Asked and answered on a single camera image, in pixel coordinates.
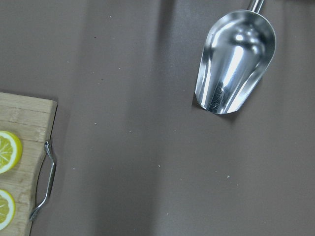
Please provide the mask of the bamboo cutting board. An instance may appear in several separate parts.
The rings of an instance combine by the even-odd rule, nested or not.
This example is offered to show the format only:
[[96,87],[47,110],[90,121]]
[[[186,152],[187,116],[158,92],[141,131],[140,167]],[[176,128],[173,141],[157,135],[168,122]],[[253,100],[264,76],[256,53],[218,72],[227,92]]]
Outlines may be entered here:
[[15,201],[12,221],[1,230],[2,236],[28,236],[30,220],[36,205],[36,189],[43,160],[45,142],[50,140],[57,103],[53,100],[0,94],[0,128],[14,133],[23,146],[22,157],[9,171],[0,176],[1,189]]

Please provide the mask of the lemon slice far side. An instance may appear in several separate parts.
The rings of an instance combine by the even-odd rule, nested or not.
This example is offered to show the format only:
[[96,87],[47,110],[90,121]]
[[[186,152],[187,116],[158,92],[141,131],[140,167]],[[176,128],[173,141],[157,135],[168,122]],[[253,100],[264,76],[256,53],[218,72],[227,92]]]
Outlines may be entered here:
[[6,228],[15,215],[15,201],[6,190],[0,190],[0,229]]

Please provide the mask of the metal scoop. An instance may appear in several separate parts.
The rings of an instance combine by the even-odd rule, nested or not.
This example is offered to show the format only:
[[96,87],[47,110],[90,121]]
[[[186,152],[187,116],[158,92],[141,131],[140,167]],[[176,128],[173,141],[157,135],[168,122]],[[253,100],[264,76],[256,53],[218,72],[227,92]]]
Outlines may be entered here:
[[195,86],[201,108],[217,115],[238,111],[270,65],[276,35],[259,12],[262,0],[221,17],[205,40]]

